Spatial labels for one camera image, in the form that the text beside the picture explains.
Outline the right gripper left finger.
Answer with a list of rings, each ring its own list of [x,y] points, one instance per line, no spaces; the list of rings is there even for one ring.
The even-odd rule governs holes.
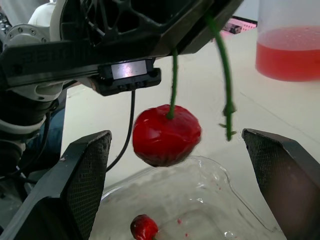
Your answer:
[[[87,240],[106,178],[112,133],[72,142],[34,186],[4,229],[2,240]]]

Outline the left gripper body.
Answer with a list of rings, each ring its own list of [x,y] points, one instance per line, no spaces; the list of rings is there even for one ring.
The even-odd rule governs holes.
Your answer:
[[[111,96],[156,86],[161,71],[162,34],[91,32],[84,38],[7,46],[0,55],[0,89],[89,79],[89,86]]]

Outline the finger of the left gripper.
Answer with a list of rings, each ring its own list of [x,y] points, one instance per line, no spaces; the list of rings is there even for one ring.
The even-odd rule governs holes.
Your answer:
[[[107,57],[163,57],[210,6],[209,0],[67,0],[60,34]]]
[[[221,31],[228,20],[233,16],[243,0],[215,0],[207,10],[214,19],[214,26]],[[179,54],[194,54],[215,38],[202,16],[191,30],[178,43]]]

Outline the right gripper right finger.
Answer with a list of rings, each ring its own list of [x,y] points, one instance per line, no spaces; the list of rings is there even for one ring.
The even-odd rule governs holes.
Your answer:
[[[288,240],[320,238],[320,164],[295,140],[245,128],[259,190]]]

